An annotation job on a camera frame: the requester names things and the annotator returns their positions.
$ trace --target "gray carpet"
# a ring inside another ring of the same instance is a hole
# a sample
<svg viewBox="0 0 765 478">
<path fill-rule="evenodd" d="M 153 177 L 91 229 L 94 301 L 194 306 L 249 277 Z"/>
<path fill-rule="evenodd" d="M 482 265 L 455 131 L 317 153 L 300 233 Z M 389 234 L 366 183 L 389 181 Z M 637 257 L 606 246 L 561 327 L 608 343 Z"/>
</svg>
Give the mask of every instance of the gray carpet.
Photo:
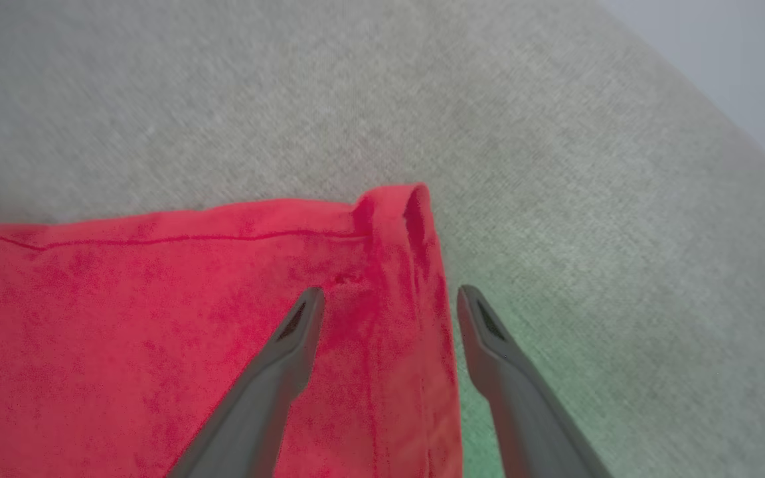
<svg viewBox="0 0 765 478">
<path fill-rule="evenodd" d="M 616 477 L 765 477 L 765 155 L 592 1 L 0 0 L 0 221 L 412 181 Z"/>
</svg>

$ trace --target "white wall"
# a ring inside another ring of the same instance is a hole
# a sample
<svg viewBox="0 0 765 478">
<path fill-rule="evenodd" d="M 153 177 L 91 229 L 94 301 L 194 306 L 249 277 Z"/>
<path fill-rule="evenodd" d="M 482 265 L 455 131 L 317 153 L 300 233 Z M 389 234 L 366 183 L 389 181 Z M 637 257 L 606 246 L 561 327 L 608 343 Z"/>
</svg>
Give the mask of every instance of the white wall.
<svg viewBox="0 0 765 478">
<path fill-rule="evenodd" d="M 765 0 L 599 0 L 765 149 Z"/>
</svg>

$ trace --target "towel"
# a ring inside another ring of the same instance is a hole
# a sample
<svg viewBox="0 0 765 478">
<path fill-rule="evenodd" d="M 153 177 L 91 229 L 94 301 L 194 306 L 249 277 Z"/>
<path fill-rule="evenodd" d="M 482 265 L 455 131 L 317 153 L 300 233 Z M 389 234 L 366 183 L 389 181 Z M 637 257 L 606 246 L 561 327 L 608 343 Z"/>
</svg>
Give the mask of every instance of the towel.
<svg viewBox="0 0 765 478">
<path fill-rule="evenodd" d="M 461 476 L 424 185 L 0 224 L 0 476 L 164 476 L 301 291 L 327 305 L 274 476 Z"/>
</svg>

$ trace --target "red towel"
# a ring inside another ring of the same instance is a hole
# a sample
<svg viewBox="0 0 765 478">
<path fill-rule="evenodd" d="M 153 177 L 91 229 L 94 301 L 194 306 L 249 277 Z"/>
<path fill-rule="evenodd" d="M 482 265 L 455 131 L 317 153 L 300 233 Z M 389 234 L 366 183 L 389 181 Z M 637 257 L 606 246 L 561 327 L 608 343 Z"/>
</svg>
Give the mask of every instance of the red towel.
<svg viewBox="0 0 765 478">
<path fill-rule="evenodd" d="M 164 476 L 301 291 L 327 298 L 276 476 L 460 476 L 426 187 L 0 226 L 0 476 Z"/>
</svg>

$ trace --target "red fabric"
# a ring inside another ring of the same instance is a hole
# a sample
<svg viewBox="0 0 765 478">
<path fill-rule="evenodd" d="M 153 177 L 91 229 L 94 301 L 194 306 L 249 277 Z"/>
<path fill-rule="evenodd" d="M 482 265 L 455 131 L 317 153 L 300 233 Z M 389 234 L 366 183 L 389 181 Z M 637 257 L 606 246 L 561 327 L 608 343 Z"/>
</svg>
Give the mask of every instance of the red fabric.
<svg viewBox="0 0 765 478">
<path fill-rule="evenodd" d="M 162 476 L 297 296 L 327 298 L 276 476 L 460 476 L 426 187 L 0 226 L 0 476 Z"/>
</svg>

